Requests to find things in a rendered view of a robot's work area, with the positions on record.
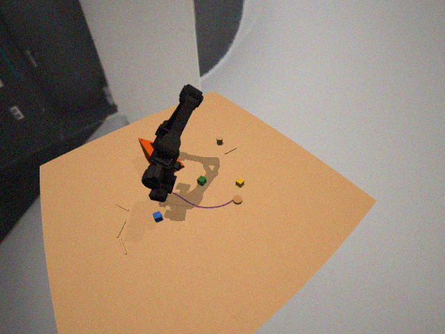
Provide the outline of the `round wooden button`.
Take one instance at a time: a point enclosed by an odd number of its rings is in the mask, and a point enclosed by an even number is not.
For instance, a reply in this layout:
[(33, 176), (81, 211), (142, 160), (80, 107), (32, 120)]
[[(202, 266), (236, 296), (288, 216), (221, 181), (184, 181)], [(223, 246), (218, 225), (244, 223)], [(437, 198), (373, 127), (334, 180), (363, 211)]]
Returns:
[(234, 196), (234, 197), (233, 197), (233, 202), (234, 202), (234, 204), (236, 204), (236, 205), (240, 205), (240, 204), (243, 202), (243, 199), (242, 199), (241, 196)]

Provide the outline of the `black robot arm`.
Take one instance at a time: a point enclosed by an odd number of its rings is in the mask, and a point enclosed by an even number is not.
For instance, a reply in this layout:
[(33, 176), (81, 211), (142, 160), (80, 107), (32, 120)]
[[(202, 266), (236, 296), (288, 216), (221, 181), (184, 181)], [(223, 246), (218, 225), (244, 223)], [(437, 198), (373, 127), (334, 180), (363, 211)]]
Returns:
[[(204, 100), (202, 92), (190, 84), (184, 85), (179, 94), (179, 105), (157, 129), (153, 143), (154, 151), (149, 158), (151, 164), (144, 172), (141, 182), (149, 189), (158, 189), (164, 173), (175, 165), (180, 155), (181, 134), (195, 108)], [(168, 163), (168, 160), (172, 160)]]

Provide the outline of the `small yellow block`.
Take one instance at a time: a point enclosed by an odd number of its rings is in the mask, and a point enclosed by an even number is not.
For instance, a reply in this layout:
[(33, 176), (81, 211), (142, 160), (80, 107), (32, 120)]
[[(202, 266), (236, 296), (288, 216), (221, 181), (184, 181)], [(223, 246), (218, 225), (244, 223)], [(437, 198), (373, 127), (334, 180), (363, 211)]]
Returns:
[(245, 180), (243, 180), (241, 178), (238, 178), (237, 181), (236, 181), (236, 186), (241, 188), (244, 185), (244, 181)]

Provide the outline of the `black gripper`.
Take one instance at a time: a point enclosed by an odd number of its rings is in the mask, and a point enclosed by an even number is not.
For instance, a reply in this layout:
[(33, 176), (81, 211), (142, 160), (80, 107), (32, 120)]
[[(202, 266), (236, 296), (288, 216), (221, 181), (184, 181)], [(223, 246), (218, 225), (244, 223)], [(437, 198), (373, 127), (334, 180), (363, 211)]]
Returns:
[(177, 171), (180, 171), (181, 163), (179, 161), (176, 161), (175, 165), (172, 166), (170, 170), (165, 171), (160, 187), (158, 189), (152, 189), (149, 193), (149, 197), (151, 200), (155, 200), (157, 202), (165, 202), (168, 194), (171, 194), (172, 189), (175, 185), (175, 181), (177, 179), (177, 176), (174, 175), (175, 170), (173, 169), (177, 169)]

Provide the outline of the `small blue cube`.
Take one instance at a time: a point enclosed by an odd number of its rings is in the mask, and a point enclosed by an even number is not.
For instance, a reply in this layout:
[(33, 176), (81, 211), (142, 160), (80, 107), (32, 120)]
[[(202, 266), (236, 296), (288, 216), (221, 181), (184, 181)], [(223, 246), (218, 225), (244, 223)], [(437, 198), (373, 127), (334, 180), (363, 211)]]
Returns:
[(153, 217), (154, 217), (154, 220), (156, 221), (156, 223), (158, 223), (159, 221), (162, 221), (162, 220), (163, 220), (160, 211), (158, 211), (158, 212), (156, 212), (156, 213), (153, 213)]

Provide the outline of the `green block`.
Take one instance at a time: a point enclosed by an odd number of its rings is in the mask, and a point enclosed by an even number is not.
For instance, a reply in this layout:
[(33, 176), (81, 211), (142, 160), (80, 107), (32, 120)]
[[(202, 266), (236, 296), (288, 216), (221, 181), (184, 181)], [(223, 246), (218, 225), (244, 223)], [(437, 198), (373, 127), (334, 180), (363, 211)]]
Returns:
[(204, 186), (207, 183), (207, 179), (203, 176), (199, 176), (197, 179), (197, 183), (201, 186)]

